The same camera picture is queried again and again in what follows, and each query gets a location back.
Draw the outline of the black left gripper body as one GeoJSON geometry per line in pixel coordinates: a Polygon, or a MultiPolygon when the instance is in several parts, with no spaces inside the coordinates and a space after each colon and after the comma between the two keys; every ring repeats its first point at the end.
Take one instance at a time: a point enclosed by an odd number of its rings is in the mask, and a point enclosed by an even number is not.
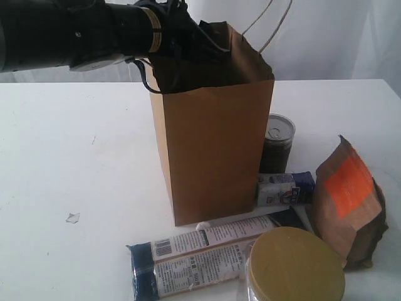
{"type": "Polygon", "coordinates": [[[162,12],[162,46],[160,56],[183,59],[195,63],[221,63],[230,51],[216,44],[209,24],[197,24],[188,12],[185,1],[158,3],[162,12]]]}

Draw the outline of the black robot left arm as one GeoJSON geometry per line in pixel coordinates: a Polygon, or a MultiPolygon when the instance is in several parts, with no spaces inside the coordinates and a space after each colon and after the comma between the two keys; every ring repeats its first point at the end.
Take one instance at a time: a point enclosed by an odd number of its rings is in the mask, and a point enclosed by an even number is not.
{"type": "Polygon", "coordinates": [[[1,71],[68,66],[101,68],[117,61],[161,56],[221,62],[205,23],[185,1],[2,1],[1,71]]]}

